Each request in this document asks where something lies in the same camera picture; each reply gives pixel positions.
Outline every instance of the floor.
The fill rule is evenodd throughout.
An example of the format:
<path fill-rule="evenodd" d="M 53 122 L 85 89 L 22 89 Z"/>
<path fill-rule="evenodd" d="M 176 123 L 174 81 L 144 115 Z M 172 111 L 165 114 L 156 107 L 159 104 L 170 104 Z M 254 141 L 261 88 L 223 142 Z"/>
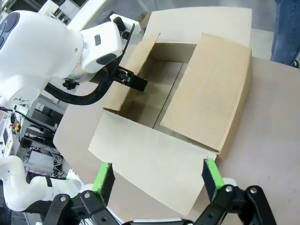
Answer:
<path fill-rule="evenodd" d="M 107 9 L 136 19 L 145 11 L 198 6 L 251 8 L 252 28 L 273 31 L 276 11 L 274 0 L 111 0 Z"/>

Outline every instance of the screw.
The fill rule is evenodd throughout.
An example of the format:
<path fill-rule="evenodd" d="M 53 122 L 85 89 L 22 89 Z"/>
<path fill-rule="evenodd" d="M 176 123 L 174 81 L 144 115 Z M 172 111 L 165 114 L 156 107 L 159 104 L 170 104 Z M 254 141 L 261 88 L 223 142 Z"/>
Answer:
<path fill-rule="evenodd" d="M 255 187 L 252 187 L 252 188 L 250 189 L 250 192 L 251 192 L 252 194 L 255 194 L 255 193 L 257 192 L 257 189 L 256 189 Z"/>
<path fill-rule="evenodd" d="M 231 186 L 227 186 L 225 189 L 226 192 L 231 192 L 232 190 L 233 190 L 233 188 Z"/>

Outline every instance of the black cable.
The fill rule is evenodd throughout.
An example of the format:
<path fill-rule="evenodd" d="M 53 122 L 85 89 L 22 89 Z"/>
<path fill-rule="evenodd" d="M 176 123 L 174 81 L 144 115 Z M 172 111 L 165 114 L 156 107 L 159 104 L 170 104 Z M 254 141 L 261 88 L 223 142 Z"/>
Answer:
<path fill-rule="evenodd" d="M 130 34 L 129 34 L 129 36 L 128 36 L 128 40 L 127 40 L 127 42 L 126 42 L 126 44 L 125 44 L 125 47 L 124 47 L 124 50 L 123 50 L 123 53 L 122 53 L 122 57 L 123 57 L 123 55 L 125 54 L 125 51 L 126 51 L 128 45 L 129 45 L 129 41 L 130 41 L 130 39 L 131 39 L 131 35 L 132 35 L 134 29 L 135 29 L 135 24 L 132 24 L 132 28 L 131 28 Z"/>
<path fill-rule="evenodd" d="M 60 177 L 62 177 L 62 175 L 66 175 L 67 176 L 67 174 L 65 172 L 63 172 L 63 171 L 61 171 L 61 172 L 62 172 L 62 174 L 60 175 Z"/>
<path fill-rule="evenodd" d="M 1 110 L 1 111 L 4 111 L 4 112 L 13 112 L 13 111 L 14 111 L 14 110 L 12 110 L 12 109 L 7 109 L 7 108 L 4 108 L 4 107 L 0 107 L 0 110 Z M 35 125 L 37 125 L 37 126 L 39 126 L 39 127 L 41 127 L 41 128 L 44 128 L 44 129 L 46 129 L 46 130 L 49 130 L 51 133 L 55 134 L 55 131 L 51 130 L 50 128 L 48 128 L 48 127 L 46 127 L 46 126 L 44 126 L 44 125 L 42 125 L 42 124 L 39 124 L 39 123 L 33 121 L 33 120 L 30 119 L 29 117 L 25 116 L 23 113 L 21 113 L 21 112 L 19 112 L 19 111 L 17 111 L 17 110 L 15 110 L 15 113 L 20 114 L 21 116 L 23 116 L 24 119 L 28 120 L 29 122 L 31 122 L 31 123 L 33 123 L 33 124 L 35 124 Z"/>
<path fill-rule="evenodd" d="M 42 148 L 38 148 L 39 150 L 41 150 L 41 149 L 45 149 L 45 148 L 50 148 L 53 152 L 53 154 L 58 154 L 58 155 L 60 155 L 61 156 L 61 154 L 58 152 L 58 150 L 56 151 L 54 148 L 52 148 L 52 147 L 50 147 L 49 145 L 47 145 L 46 147 L 42 147 Z"/>
<path fill-rule="evenodd" d="M 72 95 L 64 92 L 63 90 L 55 87 L 50 83 L 48 83 L 47 86 L 45 87 L 45 91 L 53 95 L 58 100 L 61 100 L 69 104 L 91 105 L 97 102 L 98 100 L 100 100 L 106 94 L 111 84 L 113 83 L 113 79 L 112 77 L 109 76 L 106 68 L 102 68 L 100 71 L 102 72 L 101 82 L 99 82 L 96 89 L 88 95 L 85 96 Z"/>

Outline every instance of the cable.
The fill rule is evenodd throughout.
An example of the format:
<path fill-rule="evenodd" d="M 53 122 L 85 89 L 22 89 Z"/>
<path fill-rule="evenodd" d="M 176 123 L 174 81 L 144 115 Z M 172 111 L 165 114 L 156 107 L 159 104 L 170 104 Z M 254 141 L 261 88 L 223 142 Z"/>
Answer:
<path fill-rule="evenodd" d="M 14 110 L 12 110 L 12 109 L 7 109 L 7 108 L 4 108 L 4 107 L 0 107 L 0 110 L 1 110 L 1 111 L 4 111 L 4 112 L 13 112 L 13 111 L 14 111 Z M 17 111 L 17 110 L 15 110 L 14 112 L 17 113 L 17 114 L 20 114 L 21 116 L 23 116 L 24 119 L 28 120 L 29 122 L 31 122 L 31 123 L 33 123 L 33 124 L 35 124 L 35 125 L 37 125 L 37 126 L 39 126 L 39 127 L 41 127 L 41 128 L 44 128 L 44 129 L 46 129 L 46 130 L 49 130 L 51 133 L 55 134 L 55 131 L 53 131 L 52 129 L 50 129 L 50 128 L 48 128 L 48 127 L 42 125 L 42 124 L 39 124 L 39 123 L 33 121 L 33 120 L 30 119 L 29 117 L 25 116 L 23 113 L 21 113 L 21 112 L 19 112 L 19 111 Z"/>
<path fill-rule="evenodd" d="M 61 164 L 63 164 L 64 163 L 64 161 L 65 161 L 65 159 L 61 162 L 61 163 L 59 163 L 59 164 L 56 164 L 55 166 L 59 166 L 59 165 L 61 165 Z"/>
<path fill-rule="evenodd" d="M 65 175 L 65 176 L 67 176 L 67 174 L 66 174 L 65 172 L 63 172 L 63 171 L 62 171 L 62 175 Z"/>
<path fill-rule="evenodd" d="M 58 172 L 60 172 L 61 173 L 61 171 L 59 170 L 59 169 L 57 169 L 55 166 L 54 166 L 54 168 L 58 171 Z"/>
<path fill-rule="evenodd" d="M 19 142 L 21 143 L 21 140 L 20 140 L 20 131 L 21 131 L 21 129 L 19 130 L 19 132 L 17 132 L 16 136 L 17 136 L 17 139 L 19 140 Z"/>
<path fill-rule="evenodd" d="M 42 148 L 39 148 L 39 150 L 42 150 L 44 149 L 45 151 L 48 151 L 50 153 L 53 153 L 53 154 L 60 154 L 58 151 L 54 150 L 53 148 L 51 148 L 49 145 L 46 146 L 46 147 L 42 147 Z"/>
<path fill-rule="evenodd" d="M 113 83 L 112 77 L 109 76 L 108 71 L 106 68 L 102 68 L 101 73 L 104 72 L 102 75 L 101 82 L 99 82 L 96 89 L 85 96 L 78 96 L 78 95 L 72 95 L 69 93 L 64 92 L 63 90 L 55 87 L 54 85 L 48 83 L 45 87 L 45 91 L 47 91 L 49 94 L 53 95 L 55 98 L 57 98 L 60 101 L 73 104 L 73 105 L 91 105 L 98 100 L 100 100 L 105 93 L 110 88 L 111 84 Z"/>
<path fill-rule="evenodd" d="M 131 31 L 130 31 L 128 40 L 127 40 L 127 42 L 126 42 L 126 44 L 125 44 L 125 47 L 124 47 L 124 50 L 123 50 L 123 53 L 122 53 L 122 57 L 123 57 L 123 55 L 125 54 L 125 51 L 126 51 L 128 45 L 129 45 L 129 41 L 130 41 L 130 38 L 131 38 L 131 35 L 132 35 L 134 29 L 135 29 L 135 24 L 132 24 L 132 28 L 131 28 Z"/>
<path fill-rule="evenodd" d="M 61 163 L 61 162 L 62 162 L 61 156 L 59 156 L 59 155 L 54 155 L 54 156 L 53 156 L 53 162 L 54 162 L 55 165 Z"/>
<path fill-rule="evenodd" d="M 53 177 L 51 177 L 51 178 L 56 178 L 56 177 L 58 177 L 58 176 L 62 176 L 63 174 L 64 174 L 64 172 L 62 173 L 62 174 L 60 174 L 61 173 L 61 171 L 59 172 L 59 173 L 57 173 L 55 176 L 53 176 Z"/>
<path fill-rule="evenodd" d="M 42 139 L 43 141 L 45 140 L 45 138 L 43 136 L 36 136 L 36 135 L 28 134 L 27 132 L 25 134 L 28 135 L 26 137 L 30 137 L 30 135 L 31 135 L 34 138 Z"/>

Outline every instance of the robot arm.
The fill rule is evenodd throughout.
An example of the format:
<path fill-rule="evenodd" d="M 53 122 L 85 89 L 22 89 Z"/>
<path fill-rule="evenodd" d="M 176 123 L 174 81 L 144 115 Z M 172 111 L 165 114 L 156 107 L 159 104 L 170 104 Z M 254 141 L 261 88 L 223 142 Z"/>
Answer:
<path fill-rule="evenodd" d="M 37 176 L 28 184 L 22 160 L 17 156 L 0 158 L 0 180 L 6 205 L 14 211 L 25 211 L 38 201 L 52 201 L 58 194 L 76 196 L 82 188 L 77 180 L 58 180 Z"/>
<path fill-rule="evenodd" d="M 121 21 L 118 25 L 106 22 L 76 31 L 42 14 L 12 12 L 0 25 L 0 97 L 13 104 L 26 104 L 34 101 L 54 77 L 75 84 L 89 81 L 122 57 L 120 28 L 122 36 L 132 27 L 141 31 L 138 22 L 112 15 L 112 20 L 116 18 Z M 113 70 L 109 71 L 108 83 L 116 80 L 111 73 L 119 62 L 110 66 Z M 65 92 L 52 89 L 46 91 L 65 97 Z"/>

